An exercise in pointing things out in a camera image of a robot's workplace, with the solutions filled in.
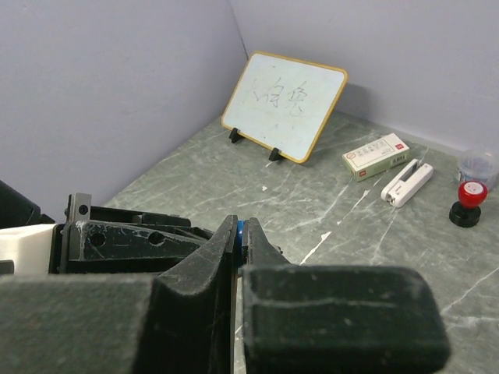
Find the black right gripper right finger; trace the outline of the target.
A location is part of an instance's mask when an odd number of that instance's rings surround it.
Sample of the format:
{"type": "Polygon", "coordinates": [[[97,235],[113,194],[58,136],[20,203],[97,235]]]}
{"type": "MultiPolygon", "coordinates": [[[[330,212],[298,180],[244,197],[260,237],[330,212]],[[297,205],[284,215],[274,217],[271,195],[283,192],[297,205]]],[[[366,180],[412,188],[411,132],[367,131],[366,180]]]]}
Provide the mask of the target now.
{"type": "Polygon", "coordinates": [[[249,373],[435,373],[451,343],[433,292],[400,266],[297,265],[251,218],[242,231],[249,373]]]}

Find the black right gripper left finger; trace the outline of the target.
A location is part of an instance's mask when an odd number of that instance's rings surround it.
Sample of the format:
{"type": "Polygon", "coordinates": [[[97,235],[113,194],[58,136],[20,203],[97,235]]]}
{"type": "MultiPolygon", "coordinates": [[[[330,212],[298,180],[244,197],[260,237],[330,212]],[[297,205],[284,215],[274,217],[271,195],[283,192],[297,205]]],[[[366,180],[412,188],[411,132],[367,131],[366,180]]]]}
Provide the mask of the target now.
{"type": "Polygon", "coordinates": [[[2,276],[2,372],[233,372],[237,224],[158,275],[2,276]]]}

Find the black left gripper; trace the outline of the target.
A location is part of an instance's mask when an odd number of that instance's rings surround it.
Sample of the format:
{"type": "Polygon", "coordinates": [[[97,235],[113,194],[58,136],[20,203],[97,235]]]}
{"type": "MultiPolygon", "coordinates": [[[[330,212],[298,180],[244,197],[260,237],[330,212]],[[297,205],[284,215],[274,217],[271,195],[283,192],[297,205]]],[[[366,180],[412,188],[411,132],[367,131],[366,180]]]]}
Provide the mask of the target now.
{"type": "Polygon", "coordinates": [[[1,230],[55,224],[49,273],[160,273],[205,244],[213,231],[178,216],[94,206],[73,193],[58,223],[6,183],[1,184],[1,230]]]}

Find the blue tagged key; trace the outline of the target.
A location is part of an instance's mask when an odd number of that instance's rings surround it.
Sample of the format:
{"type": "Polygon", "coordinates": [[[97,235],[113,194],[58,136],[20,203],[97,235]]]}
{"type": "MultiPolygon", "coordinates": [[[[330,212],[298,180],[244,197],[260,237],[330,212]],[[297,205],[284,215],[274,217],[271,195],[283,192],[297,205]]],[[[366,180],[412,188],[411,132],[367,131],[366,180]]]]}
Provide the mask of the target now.
{"type": "Polygon", "coordinates": [[[244,220],[238,220],[235,236],[235,257],[238,268],[241,268],[247,261],[248,246],[245,242],[245,226],[244,220]]]}

